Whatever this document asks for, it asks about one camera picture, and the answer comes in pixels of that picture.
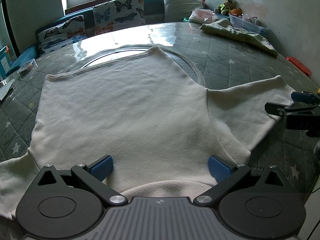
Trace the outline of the cream white sweater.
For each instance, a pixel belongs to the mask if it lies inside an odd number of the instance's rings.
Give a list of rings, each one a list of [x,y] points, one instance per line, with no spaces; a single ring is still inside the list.
[[[134,56],[47,75],[25,155],[1,163],[1,216],[14,219],[47,164],[58,170],[114,161],[107,184],[127,197],[196,197],[216,184],[215,154],[247,163],[276,123],[267,102],[291,104],[281,76],[229,89],[196,83],[158,46]]]

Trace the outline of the red small box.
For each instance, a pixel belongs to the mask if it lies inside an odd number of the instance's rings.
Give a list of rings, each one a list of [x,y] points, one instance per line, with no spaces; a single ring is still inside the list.
[[[295,57],[286,57],[286,59],[291,62],[293,65],[295,65],[301,72],[303,72],[307,77],[312,76],[312,71],[305,66],[303,63],[301,63],[298,59]]]

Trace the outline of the green quilted star tablecloth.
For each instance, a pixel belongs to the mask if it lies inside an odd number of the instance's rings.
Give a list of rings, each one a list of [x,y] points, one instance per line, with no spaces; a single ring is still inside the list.
[[[162,47],[194,79],[210,89],[225,89],[276,75],[298,92],[317,92],[317,86],[283,56],[272,57],[245,44],[208,35],[196,23],[163,23],[123,29],[67,45],[36,60],[25,76],[12,74],[12,90],[1,102],[1,161],[25,154],[39,104],[44,78],[77,70],[128,50]],[[304,131],[288,130],[280,121],[255,148],[249,165],[262,170],[278,164],[289,182],[308,197],[319,176],[313,149],[316,139]]]

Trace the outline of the clear plastic storage box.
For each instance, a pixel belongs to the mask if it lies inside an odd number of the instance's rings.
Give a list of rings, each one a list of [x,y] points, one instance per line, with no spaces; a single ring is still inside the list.
[[[269,31],[268,28],[261,27],[259,25],[253,24],[249,21],[235,17],[233,15],[231,15],[229,17],[229,20],[230,20],[231,24],[236,28],[245,29],[246,31],[250,31],[250,32],[259,34],[263,37],[267,37],[268,31]]]

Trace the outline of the plush toy bear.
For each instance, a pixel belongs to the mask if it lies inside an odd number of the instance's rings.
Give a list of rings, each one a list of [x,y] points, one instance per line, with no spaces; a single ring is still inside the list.
[[[243,14],[242,9],[238,7],[235,0],[225,0],[223,4],[214,9],[214,13],[224,16],[240,16]]]

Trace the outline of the pink folded garment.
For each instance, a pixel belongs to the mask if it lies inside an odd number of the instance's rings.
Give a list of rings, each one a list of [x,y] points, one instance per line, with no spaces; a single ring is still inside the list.
[[[199,24],[210,24],[219,20],[218,16],[209,9],[196,8],[192,11],[189,21]]]

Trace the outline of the small clear card box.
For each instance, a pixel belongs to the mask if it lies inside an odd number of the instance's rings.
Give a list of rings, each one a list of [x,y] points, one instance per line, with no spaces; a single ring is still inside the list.
[[[23,76],[24,74],[28,73],[31,70],[35,70],[37,68],[37,63],[35,59],[31,59],[25,62],[22,67],[17,71],[19,76]]]

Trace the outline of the grey plain cushion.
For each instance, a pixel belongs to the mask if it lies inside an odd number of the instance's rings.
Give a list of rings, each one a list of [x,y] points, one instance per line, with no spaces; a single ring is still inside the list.
[[[201,8],[201,0],[164,0],[164,22],[182,22],[193,10]]]

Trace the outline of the butterfly pillow lying low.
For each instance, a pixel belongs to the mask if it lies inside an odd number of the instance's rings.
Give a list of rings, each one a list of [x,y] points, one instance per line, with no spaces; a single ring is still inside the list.
[[[38,53],[44,55],[86,38],[84,16],[78,15],[39,32],[37,34]]]

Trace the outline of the teal sofa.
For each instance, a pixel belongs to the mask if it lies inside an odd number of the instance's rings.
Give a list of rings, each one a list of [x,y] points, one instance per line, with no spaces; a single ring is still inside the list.
[[[62,18],[41,27],[35,31],[36,43],[29,46],[24,52],[20,54],[17,60],[12,63],[7,75],[12,74],[15,70],[18,70],[25,62],[36,59],[44,54],[44,50],[40,49],[40,32],[46,31],[47,29],[52,29],[58,27],[59,25],[64,25],[65,22],[69,23],[71,19],[75,18],[80,20],[85,26],[84,35],[87,37],[93,36],[94,29],[94,15],[92,7],[85,7],[85,5],[80,5],[83,7],[82,10],[78,10],[69,15],[63,16]],[[144,15],[146,16],[146,24],[161,23],[164,21],[164,0],[144,0]]]

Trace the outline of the butterfly pillow near window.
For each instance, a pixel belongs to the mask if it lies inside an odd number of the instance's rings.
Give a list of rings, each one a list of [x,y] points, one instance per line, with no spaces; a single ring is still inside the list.
[[[112,0],[93,7],[94,34],[145,25],[144,0]]]

